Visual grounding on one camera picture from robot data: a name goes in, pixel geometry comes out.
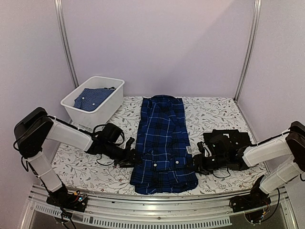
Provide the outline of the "blue plaid long sleeve shirt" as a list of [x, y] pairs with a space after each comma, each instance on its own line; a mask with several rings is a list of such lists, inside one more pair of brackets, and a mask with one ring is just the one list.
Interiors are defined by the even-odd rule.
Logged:
[[130, 184], [142, 195], [181, 193], [198, 186], [186, 128], [182, 98], [156, 95], [143, 98], [135, 150], [141, 162]]

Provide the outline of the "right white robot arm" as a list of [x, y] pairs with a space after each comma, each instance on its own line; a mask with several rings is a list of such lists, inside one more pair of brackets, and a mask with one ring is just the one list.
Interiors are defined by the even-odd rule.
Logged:
[[199, 154], [189, 165], [195, 172], [209, 175], [220, 168], [243, 171], [281, 156], [288, 159], [269, 174], [257, 179], [255, 191], [246, 198], [250, 208], [264, 202], [265, 195], [305, 172], [305, 126], [294, 121], [282, 133], [253, 144], [247, 132], [216, 130], [204, 133], [197, 144]]

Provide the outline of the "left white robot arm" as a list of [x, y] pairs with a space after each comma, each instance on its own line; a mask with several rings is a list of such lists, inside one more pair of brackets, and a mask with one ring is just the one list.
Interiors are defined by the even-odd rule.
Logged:
[[13, 148], [19, 152], [22, 161], [27, 162], [25, 168], [31, 169], [45, 188], [53, 193], [52, 199], [60, 207], [67, 207], [71, 203], [64, 183], [51, 166], [61, 144], [89, 155], [107, 156], [119, 167], [133, 167], [142, 162], [132, 147], [135, 139], [125, 139], [118, 126], [111, 123], [101, 124], [90, 132], [49, 115], [42, 107], [37, 107], [19, 121], [13, 133]]

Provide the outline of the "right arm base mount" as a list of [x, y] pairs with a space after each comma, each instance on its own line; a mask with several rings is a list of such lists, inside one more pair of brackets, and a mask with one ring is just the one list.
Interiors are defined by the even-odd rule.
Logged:
[[229, 201], [229, 207], [234, 213], [265, 206], [266, 210], [261, 208], [245, 214], [246, 220], [252, 224], [261, 223], [264, 220], [271, 204], [269, 195], [259, 188], [262, 179], [263, 176], [256, 180], [249, 194], [232, 197]]

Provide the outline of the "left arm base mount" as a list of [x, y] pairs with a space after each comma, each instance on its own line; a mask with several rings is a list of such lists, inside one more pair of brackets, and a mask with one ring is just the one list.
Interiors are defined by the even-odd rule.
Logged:
[[69, 192], [66, 188], [61, 188], [55, 192], [50, 192], [46, 203], [64, 209], [78, 212], [85, 212], [88, 195], [80, 191]]

